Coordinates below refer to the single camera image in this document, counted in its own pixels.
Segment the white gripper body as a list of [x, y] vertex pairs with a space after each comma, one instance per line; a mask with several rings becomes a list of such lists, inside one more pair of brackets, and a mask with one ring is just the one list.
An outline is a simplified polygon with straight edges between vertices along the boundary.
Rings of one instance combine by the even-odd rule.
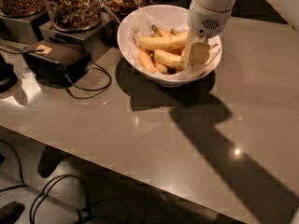
[[196, 0], [192, 0], [187, 20], [189, 27], [188, 42], [192, 43], [200, 38], [208, 39], [219, 35], [230, 16], [231, 11], [212, 11], [203, 7]]

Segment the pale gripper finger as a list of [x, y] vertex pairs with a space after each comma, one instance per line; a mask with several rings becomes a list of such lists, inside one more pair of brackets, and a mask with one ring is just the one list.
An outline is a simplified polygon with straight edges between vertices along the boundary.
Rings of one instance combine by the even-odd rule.
[[193, 61], [193, 43], [194, 37], [188, 36], [185, 44], [184, 67], [189, 66]]

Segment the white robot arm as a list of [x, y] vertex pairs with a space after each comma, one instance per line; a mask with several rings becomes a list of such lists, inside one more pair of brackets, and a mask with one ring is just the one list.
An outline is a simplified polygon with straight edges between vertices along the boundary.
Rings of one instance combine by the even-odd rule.
[[[203, 61], [203, 46], [219, 35], [229, 20], [236, 0], [192, 0], [188, 13], [189, 32], [185, 65]], [[299, 30], [299, 0], [266, 0], [296, 31]]]

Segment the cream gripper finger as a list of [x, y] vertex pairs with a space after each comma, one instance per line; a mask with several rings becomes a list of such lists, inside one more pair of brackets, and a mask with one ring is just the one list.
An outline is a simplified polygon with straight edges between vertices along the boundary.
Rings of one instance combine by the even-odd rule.
[[210, 45], [206, 43], [192, 43], [189, 50], [188, 62], [204, 64], [208, 61], [210, 54]]

